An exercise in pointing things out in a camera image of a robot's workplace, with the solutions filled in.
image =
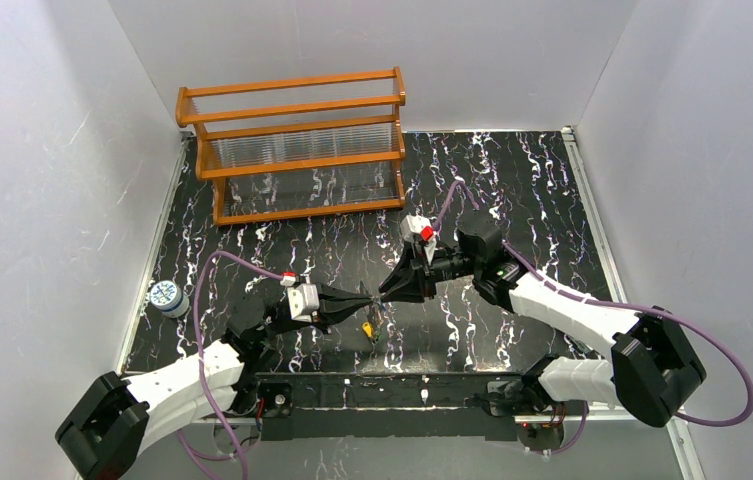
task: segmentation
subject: black marble table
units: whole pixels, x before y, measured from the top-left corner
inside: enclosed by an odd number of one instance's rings
[[[463,178],[511,243],[560,282],[608,299],[609,292],[567,154],[558,132],[409,133],[403,166],[407,205],[380,211],[218,228],[211,220],[211,185],[196,180],[195,146],[182,169],[153,272],[192,296],[207,256],[226,249],[264,268],[309,273],[312,281],[376,292],[402,247],[398,222],[409,212],[434,216],[446,190]],[[320,195],[342,195],[327,184]],[[454,240],[462,206],[447,215],[442,238]],[[230,316],[244,326],[261,320],[263,302],[282,287],[222,260],[202,295],[206,338],[216,339]],[[372,345],[359,312],[329,335],[313,328],[276,339],[273,372],[441,373],[520,372],[549,352],[579,355],[543,323],[488,305],[470,279],[439,285],[423,305],[391,304],[381,339]],[[147,306],[125,365],[147,372],[196,351],[193,328]]]

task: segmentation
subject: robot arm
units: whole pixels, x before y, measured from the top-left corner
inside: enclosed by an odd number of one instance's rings
[[[547,323],[603,357],[540,359],[520,380],[490,396],[497,411],[598,401],[623,405],[642,422],[662,427],[706,378],[678,324],[590,305],[589,295],[530,273],[504,248],[502,233],[484,214],[465,214],[456,247],[438,242],[426,218],[406,218],[401,227],[403,254],[379,287],[382,302],[422,303],[435,296],[438,282],[472,275],[473,286],[489,303]]]
[[[266,341],[314,326],[324,332],[373,303],[369,295],[311,284],[292,275],[282,280],[285,298],[265,309],[264,320],[236,331],[229,325],[205,348],[204,371],[211,395],[224,410],[244,411],[255,373],[272,356]],[[198,355],[139,376],[115,372],[93,382],[55,433],[55,440],[84,479],[122,476],[147,447],[208,415]]]

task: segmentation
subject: red button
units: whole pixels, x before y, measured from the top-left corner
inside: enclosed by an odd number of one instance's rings
[[[435,230],[432,230],[432,227],[423,227],[420,236],[423,237],[423,241],[428,242],[430,238],[435,236]]]

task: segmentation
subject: white wall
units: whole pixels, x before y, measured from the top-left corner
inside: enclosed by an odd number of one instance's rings
[[[577,128],[624,284],[708,327],[753,375],[753,2],[642,1]],[[709,378],[688,408],[743,407],[737,374]],[[753,478],[753,417],[693,428],[709,478]]]
[[[0,2],[0,478],[115,367],[179,133],[105,0]]]
[[[167,108],[181,86],[403,70],[403,128],[576,123],[635,0],[110,0]]]

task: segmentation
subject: dish rack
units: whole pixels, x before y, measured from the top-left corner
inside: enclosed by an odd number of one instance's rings
[[[405,205],[399,67],[179,89],[216,225]]]

